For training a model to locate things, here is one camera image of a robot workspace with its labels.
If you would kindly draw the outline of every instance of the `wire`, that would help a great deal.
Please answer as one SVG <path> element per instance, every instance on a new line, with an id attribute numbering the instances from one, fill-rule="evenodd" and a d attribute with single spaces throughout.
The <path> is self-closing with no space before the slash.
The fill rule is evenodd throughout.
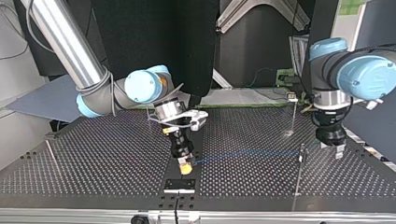
<path id="1" fill-rule="evenodd" d="M 298 12 L 298 2 L 296 1 L 296 7 L 294 8 L 294 13 L 293 13 L 293 20 L 291 21 L 291 50 L 294 51 L 294 23 L 296 21 L 296 16 L 297 16 L 297 12 Z M 293 59 L 293 63 L 295 64 L 295 73 L 297 74 L 297 77 L 300 79 L 300 84 L 303 87 L 303 90 L 305 92 L 308 92 L 306 90 L 306 87 L 303 83 L 303 79 L 301 78 L 301 74 L 299 74 L 298 70 L 297 70 L 297 60 L 296 60 L 296 55 L 294 53 L 292 53 L 292 59 Z"/>
<path id="2" fill-rule="evenodd" d="M 28 7 L 26 8 L 26 24 L 27 24 L 27 29 L 29 31 L 30 36 L 33 38 L 33 40 L 43 49 L 51 52 L 51 53 L 55 53 L 52 49 L 48 48 L 47 46 L 45 46 L 43 43 L 41 43 L 37 37 L 35 36 L 35 33 L 32 30 L 32 24 L 30 21 L 30 13 L 32 11 L 32 6 L 33 6 L 33 2 L 35 0 L 29 0 L 29 4 Z"/>
<path id="3" fill-rule="evenodd" d="M 314 116 L 311 116 L 312 123 L 313 123 L 315 126 L 319 127 L 319 128 L 332 128 L 332 127 L 334 127 L 334 126 L 337 126 L 338 124 L 341 124 L 341 123 L 344 121 L 344 119 L 346 119 L 346 117 L 349 115 L 350 111 L 352 110 L 353 104 L 354 104 L 354 99 L 353 99 L 353 96 L 351 96 L 351 97 L 350 97 L 349 107 L 348 107 L 346 113 L 344 114 L 344 116 L 343 116 L 341 119 L 339 119 L 338 121 L 336 121 L 334 124 L 327 125 L 327 126 L 322 126 L 322 125 L 317 124 L 317 123 L 315 122 Z"/>
<path id="4" fill-rule="evenodd" d="M 250 83 L 249 85 L 247 85 L 245 88 L 250 88 L 250 87 L 252 87 L 252 86 L 254 85 L 254 83 L 256 83 L 257 75 L 258 75 L 259 72 L 262 71 L 262 70 L 274 71 L 274 69 L 271 69 L 271 68 L 268 68 L 268 67 L 263 67 L 263 68 L 257 70 L 257 71 L 256 71 L 256 74 L 254 75 L 253 81 L 251 81 L 251 83 Z"/>
<path id="5" fill-rule="evenodd" d="M 12 8 L 11 6 L 9 6 L 9 5 L 7 5 L 7 4 L 5 4 L 5 3 L 3 3 L 3 2 L 0 2 L 0 7 L 5 7 L 5 8 L 7 8 L 8 10 L 10 10 L 10 11 L 15 15 L 16 18 L 18 18 L 17 12 L 16 12 L 15 9 Z M 13 24 L 13 23 L 11 22 L 11 20 L 8 18 L 7 14 L 6 14 L 3 10 L 0 10 L 0 12 L 1 12 L 0 15 L 1 15 L 3 18 L 5 18 L 5 19 L 10 23 L 10 25 L 12 26 L 12 29 L 15 31 L 15 33 L 17 33 L 18 36 L 20 36 L 23 40 L 25 40 L 23 33 L 20 33 L 20 31 L 14 26 L 14 24 Z M 11 56 L 7 56 L 7 57 L 0 58 L 0 60 L 12 59 L 12 58 L 19 57 L 19 56 L 21 56 L 22 54 L 24 54 L 28 49 L 29 49 L 29 45 L 28 45 L 27 42 L 26 42 L 26 46 L 25 46 L 25 48 L 23 49 L 22 52 L 17 53 L 17 54 L 15 54 L 15 55 L 11 55 Z"/>
<path id="6" fill-rule="evenodd" d="M 14 8 L 12 8 L 11 6 L 9 6 L 9 5 L 7 5 L 7 4 L 5 4 L 5 3 L 3 3 L 3 2 L 0 2 L 0 7 L 5 7 L 6 9 L 10 10 L 10 11 L 12 12 L 12 14 L 15 15 L 15 18 L 18 19 L 18 13 L 17 13 L 17 11 L 15 11 Z M 25 37 L 24 37 L 24 35 L 23 35 L 23 32 L 22 32 L 22 31 L 19 31 L 19 30 L 17 29 L 17 27 L 15 27 L 14 23 L 12 23 L 12 21 L 8 18 L 7 14 L 6 14 L 3 10 L 0 10 L 0 12 L 2 12 L 2 13 L 1 13 L 1 16 L 2 16 L 5 20 L 8 21 L 8 23 L 12 26 L 12 29 L 18 34 L 18 36 L 20 36 L 23 40 L 25 40 Z"/>
<path id="7" fill-rule="evenodd" d="M 179 194 L 177 195 L 176 206 L 175 206 L 175 211 L 174 211 L 174 213 L 175 213 L 175 223 L 176 224 L 178 224 L 178 215 L 177 215 L 178 196 L 179 196 Z"/>
<path id="8" fill-rule="evenodd" d="M 375 46 L 375 47 L 367 47 L 367 48 L 355 49 L 354 51 L 350 51 L 350 52 L 346 53 L 345 55 L 341 56 L 339 59 L 337 59 L 337 61 L 335 61 L 335 63 L 332 64 L 332 66 L 330 67 L 329 72 L 328 72 L 329 75 L 325 78 L 325 80 L 327 81 L 327 83 L 328 83 L 333 89 L 338 90 L 338 88 L 335 88 L 335 87 L 332 85 L 332 83 L 331 83 L 331 81 L 330 81 L 330 78 L 331 78 L 330 74 L 332 74 L 332 72 L 335 70 L 335 68 L 337 68 L 338 65 L 339 65 L 345 58 L 347 58 L 347 57 L 349 57 L 349 56 L 351 56 L 351 55 L 353 55 L 353 54 L 363 52 L 363 51 L 373 52 L 373 51 L 375 51 L 375 50 L 384 50 L 384 51 L 396 52 L 396 49 L 389 49 L 389 47 L 395 47 L 395 46 L 396 46 L 396 44 L 384 44 L 384 45 L 378 45 L 378 46 Z M 322 72 L 321 75 L 324 76 L 324 66 L 323 66 L 321 72 Z"/>
<path id="9" fill-rule="evenodd" d="M 88 32 L 90 31 L 91 19 L 92 19 L 92 12 L 93 12 L 93 8 L 92 8 L 92 5 L 91 5 L 90 17 L 88 18 L 88 24 L 87 24 L 87 30 L 85 31 L 85 36 L 87 36 L 87 35 L 88 35 Z"/>
<path id="10" fill-rule="evenodd" d="M 18 53 L 18 54 L 12 55 L 12 56 L 7 56 L 7 57 L 4 57 L 4 58 L 0 58 L 0 60 L 12 59 L 12 58 L 19 57 L 19 56 L 21 56 L 22 54 L 24 54 L 28 49 L 29 49 L 29 45 L 26 44 L 25 49 L 24 49 L 21 53 Z"/>

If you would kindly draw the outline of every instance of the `black cable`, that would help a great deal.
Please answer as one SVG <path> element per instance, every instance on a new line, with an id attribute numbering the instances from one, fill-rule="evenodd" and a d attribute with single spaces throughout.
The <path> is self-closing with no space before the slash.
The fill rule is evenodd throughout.
<path id="1" fill-rule="evenodd" d="M 21 53 L 18 53 L 18 54 L 12 55 L 12 56 L 8 56 L 8 57 L 4 57 L 4 58 L 0 58 L 0 60 L 12 59 L 12 58 L 19 57 L 19 56 L 21 56 L 22 54 L 24 54 L 28 49 L 29 49 L 29 45 L 26 44 L 25 49 L 24 49 Z"/>
<path id="2" fill-rule="evenodd" d="M 259 72 L 262 71 L 262 70 L 274 71 L 274 69 L 268 68 L 268 67 L 263 67 L 263 68 L 257 70 L 256 73 L 254 74 L 253 81 L 251 81 L 251 83 L 250 83 L 249 85 L 247 85 L 245 88 L 250 88 L 250 87 L 252 87 L 252 86 L 254 85 L 254 83 L 256 83 L 257 75 L 258 75 Z"/>
<path id="3" fill-rule="evenodd" d="M 177 215 L 177 207 L 178 207 L 178 195 L 177 195 L 177 200 L 176 200 L 176 206 L 175 206 L 175 223 L 178 224 L 178 215 Z"/>
<path id="4" fill-rule="evenodd" d="M 353 54 L 366 51 L 366 50 L 368 50 L 369 52 L 373 52 L 373 51 L 375 51 L 375 50 L 384 50 L 384 51 L 396 52 L 396 49 L 388 49 L 389 47 L 394 47 L 394 46 L 396 46 L 396 44 L 384 44 L 384 45 L 378 45 L 378 46 L 375 46 L 375 47 L 367 47 L 367 48 L 362 48 L 362 49 L 355 49 L 355 50 L 353 50 L 353 51 L 350 51 L 350 52 L 346 53 L 345 55 L 343 55 L 343 56 L 341 56 L 339 59 L 337 59 L 337 61 L 335 61 L 334 64 L 332 64 L 332 66 L 331 66 L 330 69 L 329 69 L 329 73 L 328 73 L 329 75 L 327 76 L 326 81 L 328 82 L 328 84 L 329 84 L 332 88 L 338 90 L 338 88 L 334 87 L 334 86 L 332 85 L 332 83 L 330 82 L 330 78 L 331 78 L 330 74 L 332 74 L 332 72 L 334 71 L 334 69 L 335 69 L 345 58 L 347 58 L 347 57 L 349 57 L 349 56 L 351 56 L 351 55 L 353 55 Z"/>
<path id="5" fill-rule="evenodd" d="M 26 8 L 26 25 L 27 25 L 27 30 L 29 31 L 29 34 L 30 34 L 30 36 L 33 38 L 33 40 L 41 47 L 41 48 L 43 48 L 43 49 L 45 49 L 45 50 L 47 50 L 47 51 L 49 51 L 49 52 L 51 52 L 51 53 L 55 53 L 54 51 L 53 51 L 53 49 L 50 49 L 49 47 L 47 47 L 47 46 L 45 46 L 43 43 L 41 43 L 38 39 L 37 39 L 37 37 L 35 36 L 35 33 L 33 32 L 33 29 L 32 29 L 32 24 L 31 24 L 31 16 L 30 16 L 30 13 L 33 11 L 32 10 L 32 6 L 33 6 L 33 2 L 34 2 L 35 0 L 30 0 L 29 2 L 28 2 L 28 6 L 27 6 L 27 8 Z"/>
<path id="6" fill-rule="evenodd" d="M 344 119 L 346 119 L 346 117 L 348 116 L 348 114 L 350 113 L 350 111 L 352 110 L 353 103 L 354 103 L 354 99 L 353 99 L 353 96 L 351 96 L 351 97 L 350 97 L 349 107 L 348 107 L 346 113 L 344 114 L 344 116 L 343 116 L 341 119 L 339 119 L 339 120 L 338 120 L 337 122 L 335 122 L 334 124 L 327 125 L 327 126 L 321 126 L 320 124 L 317 124 L 317 123 L 314 121 L 314 116 L 311 116 L 312 123 L 313 123 L 315 126 L 319 127 L 319 128 L 332 128 L 332 127 L 334 127 L 334 126 L 336 126 L 336 125 L 338 125 L 338 124 L 341 124 L 341 123 L 344 121 Z"/>
<path id="7" fill-rule="evenodd" d="M 91 7 L 90 7 L 90 17 L 88 18 L 88 24 L 87 24 L 87 29 L 85 30 L 85 37 L 87 37 L 88 32 L 90 31 L 90 26 L 91 26 L 91 19 L 92 19 L 92 3 L 91 3 Z"/>
<path id="8" fill-rule="evenodd" d="M 296 55 L 294 54 L 294 40 L 293 40 L 293 37 L 294 37 L 294 23 L 296 21 L 296 16 L 297 16 L 297 12 L 298 12 L 298 6 L 299 6 L 298 2 L 296 1 L 296 7 L 294 8 L 294 13 L 293 13 L 293 20 L 291 21 L 291 50 L 293 51 L 293 53 L 292 53 L 293 57 L 292 58 L 293 58 L 293 62 L 294 62 L 295 67 L 296 67 L 295 71 L 296 71 L 297 77 L 300 79 L 300 84 L 303 87 L 303 90 L 305 92 L 308 92 L 306 90 L 306 87 L 305 87 L 305 85 L 303 83 L 303 80 L 301 79 L 301 76 L 300 76 L 300 74 L 299 74 L 299 72 L 297 70 L 297 60 L 296 60 Z"/>

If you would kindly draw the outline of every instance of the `perforated metal tabletop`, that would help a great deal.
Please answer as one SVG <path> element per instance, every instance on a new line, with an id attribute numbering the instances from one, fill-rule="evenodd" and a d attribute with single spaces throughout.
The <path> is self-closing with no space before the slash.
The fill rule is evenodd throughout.
<path id="1" fill-rule="evenodd" d="M 144 110 L 81 119 L 0 172 L 0 207 L 194 211 L 396 212 L 396 174 L 348 140 L 343 159 L 320 149 L 293 107 L 207 109 L 182 177 L 168 139 Z M 296 196 L 301 144 L 308 160 Z M 167 179 L 194 194 L 164 194 Z"/>

